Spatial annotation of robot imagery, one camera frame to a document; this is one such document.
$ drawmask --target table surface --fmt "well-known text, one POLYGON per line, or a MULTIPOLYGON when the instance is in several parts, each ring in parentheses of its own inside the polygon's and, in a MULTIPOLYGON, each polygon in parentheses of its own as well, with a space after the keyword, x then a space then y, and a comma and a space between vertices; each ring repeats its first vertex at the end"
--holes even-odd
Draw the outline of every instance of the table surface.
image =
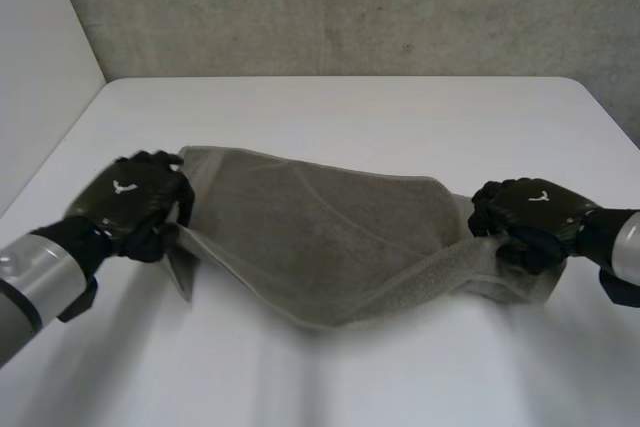
MULTIPOLYGON (((127 79, 104 88, 22 191, 0 220, 0 241, 58 219, 113 158, 188 144, 429 175, 466 195, 487 180, 543 177, 602 205, 640 205, 640 153, 568 79, 127 79)), ((2 370, 2 425, 539 420, 513 332, 480 300, 444 300, 367 331, 310 333, 209 266, 192 305, 157 266, 111 259, 98 281, 91 311, 54 323, 2 370)), ((637 347, 634 312, 609 303, 596 267, 578 260, 544 315, 592 342, 637 347)))

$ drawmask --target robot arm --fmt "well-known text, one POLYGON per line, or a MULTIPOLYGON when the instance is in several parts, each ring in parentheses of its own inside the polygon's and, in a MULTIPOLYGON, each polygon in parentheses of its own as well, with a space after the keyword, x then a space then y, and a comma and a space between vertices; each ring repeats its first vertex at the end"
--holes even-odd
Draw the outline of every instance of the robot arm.
POLYGON ((600 283, 616 304, 640 307, 640 212, 605 209, 542 179, 488 182, 473 197, 475 236, 505 232, 498 255, 540 273, 569 256, 601 268, 600 283))
POLYGON ((0 252, 0 366, 56 317, 70 319, 91 306, 93 274, 109 255, 109 239, 80 217, 24 235, 0 252))
POLYGON ((178 227, 188 225, 193 190, 175 155, 140 152, 119 159, 76 198, 66 217, 0 251, 0 367, 58 318, 67 322, 93 304, 95 273, 113 255, 159 261, 178 227))

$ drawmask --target white wall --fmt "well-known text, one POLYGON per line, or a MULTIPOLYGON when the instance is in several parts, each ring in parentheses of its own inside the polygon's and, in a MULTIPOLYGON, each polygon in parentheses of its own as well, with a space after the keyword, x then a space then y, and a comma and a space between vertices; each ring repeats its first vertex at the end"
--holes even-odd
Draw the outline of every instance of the white wall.
POLYGON ((0 213, 103 86, 69 0, 0 0, 0 213))

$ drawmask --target gray concrete wall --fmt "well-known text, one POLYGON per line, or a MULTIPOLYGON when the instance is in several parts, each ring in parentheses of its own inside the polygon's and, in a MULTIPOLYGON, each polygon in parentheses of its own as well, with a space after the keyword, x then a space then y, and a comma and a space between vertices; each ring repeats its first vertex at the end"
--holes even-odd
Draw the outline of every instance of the gray concrete wall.
POLYGON ((109 80, 558 75, 640 142, 640 0, 72 0, 109 80))

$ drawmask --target gray felt fabric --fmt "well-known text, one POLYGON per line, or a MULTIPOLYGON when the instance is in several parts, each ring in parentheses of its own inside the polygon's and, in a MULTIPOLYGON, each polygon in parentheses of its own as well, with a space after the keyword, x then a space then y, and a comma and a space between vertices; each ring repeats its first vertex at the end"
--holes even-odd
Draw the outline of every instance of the gray felt fabric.
POLYGON ((473 238, 470 200, 428 177, 220 147, 181 154, 196 193, 181 245, 304 325, 368 323, 448 293, 543 302, 561 274, 497 262, 503 239, 473 238))

